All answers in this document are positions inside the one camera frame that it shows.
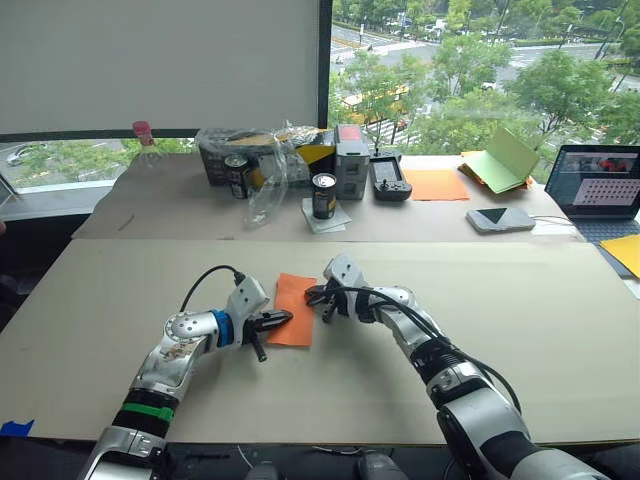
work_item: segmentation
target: smartphone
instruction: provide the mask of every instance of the smartphone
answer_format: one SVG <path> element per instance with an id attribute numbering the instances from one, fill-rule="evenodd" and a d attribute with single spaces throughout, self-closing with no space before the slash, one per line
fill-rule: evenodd
<path id="1" fill-rule="evenodd" d="M 469 210 L 466 217 L 480 233 L 531 230 L 536 226 L 535 220 L 524 210 L 516 207 Z"/>

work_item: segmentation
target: orange sheet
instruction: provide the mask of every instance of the orange sheet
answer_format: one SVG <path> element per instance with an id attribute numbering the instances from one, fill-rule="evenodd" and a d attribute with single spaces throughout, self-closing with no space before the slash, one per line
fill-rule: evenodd
<path id="1" fill-rule="evenodd" d="M 469 200 L 469 194 L 453 170 L 403 170 L 413 186 L 412 200 Z"/>
<path id="2" fill-rule="evenodd" d="M 267 343 L 310 347 L 313 330 L 313 308 L 305 304 L 304 292 L 316 284 L 315 278 L 298 277 L 281 273 L 276 286 L 274 308 L 289 310 L 293 318 L 282 327 L 269 333 Z"/>

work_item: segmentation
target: green folder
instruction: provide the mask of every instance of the green folder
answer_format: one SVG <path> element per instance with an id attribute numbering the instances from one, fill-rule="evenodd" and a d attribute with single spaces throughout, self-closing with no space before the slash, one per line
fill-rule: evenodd
<path id="1" fill-rule="evenodd" d="M 493 134 L 486 150 L 472 155 L 466 162 L 494 193 L 522 185 L 537 163 L 536 152 L 502 127 Z"/>

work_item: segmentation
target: laptop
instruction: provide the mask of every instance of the laptop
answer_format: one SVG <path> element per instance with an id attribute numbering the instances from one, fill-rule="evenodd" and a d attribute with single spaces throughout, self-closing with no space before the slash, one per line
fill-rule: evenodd
<path id="1" fill-rule="evenodd" d="M 590 243 L 640 234 L 640 146 L 563 145 L 545 191 Z"/>

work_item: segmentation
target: beige cardboard surface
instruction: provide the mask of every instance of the beige cardboard surface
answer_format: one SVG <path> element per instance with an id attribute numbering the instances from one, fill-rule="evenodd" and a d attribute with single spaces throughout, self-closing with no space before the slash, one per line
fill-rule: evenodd
<path id="1" fill-rule="evenodd" d="M 113 191 L 96 206 L 74 238 L 165 238 L 185 240 L 291 240 L 357 242 L 536 242 L 583 241 L 567 234 L 509 232 L 479 235 L 465 219 L 467 210 L 520 207 L 530 215 L 564 217 L 541 185 L 496 195 L 455 170 L 459 156 L 403 157 L 403 169 L 452 169 L 465 185 L 469 201 L 379 202 L 370 184 L 362 201 L 342 201 L 353 219 L 344 232 L 314 235 L 300 210 L 308 189 L 289 189 L 278 214 L 265 226 L 247 229 L 248 201 L 231 196 L 229 187 L 211 187 L 198 155 L 171 155 L 161 175 L 150 175 L 134 162 Z"/>
<path id="2" fill-rule="evenodd" d="M 74 240 L 0 334 L 0 423 L 95 439 L 192 282 L 229 263 L 273 295 L 344 252 L 405 285 L 455 343 L 501 371 L 538 442 L 639 436 L 639 303 L 588 244 Z M 190 308 L 221 308 L 231 275 Z M 417 373 L 382 325 L 316 318 L 313 346 L 204 357 L 170 441 L 443 443 Z"/>

